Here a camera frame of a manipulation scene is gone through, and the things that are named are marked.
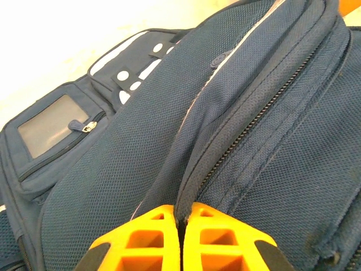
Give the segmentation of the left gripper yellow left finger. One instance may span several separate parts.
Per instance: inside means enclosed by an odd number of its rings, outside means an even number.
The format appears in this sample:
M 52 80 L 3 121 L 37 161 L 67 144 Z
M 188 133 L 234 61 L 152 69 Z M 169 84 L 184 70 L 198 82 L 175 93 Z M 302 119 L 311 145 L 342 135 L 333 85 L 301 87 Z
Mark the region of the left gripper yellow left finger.
M 179 270 L 173 206 L 159 206 L 93 241 L 81 270 Z

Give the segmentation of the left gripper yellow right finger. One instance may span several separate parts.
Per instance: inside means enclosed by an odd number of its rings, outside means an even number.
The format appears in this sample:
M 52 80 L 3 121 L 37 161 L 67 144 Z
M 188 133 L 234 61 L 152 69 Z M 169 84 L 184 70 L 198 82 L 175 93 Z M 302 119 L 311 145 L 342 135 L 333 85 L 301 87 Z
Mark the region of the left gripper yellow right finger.
M 203 203 L 194 203 L 183 245 L 184 270 L 289 270 L 268 234 Z

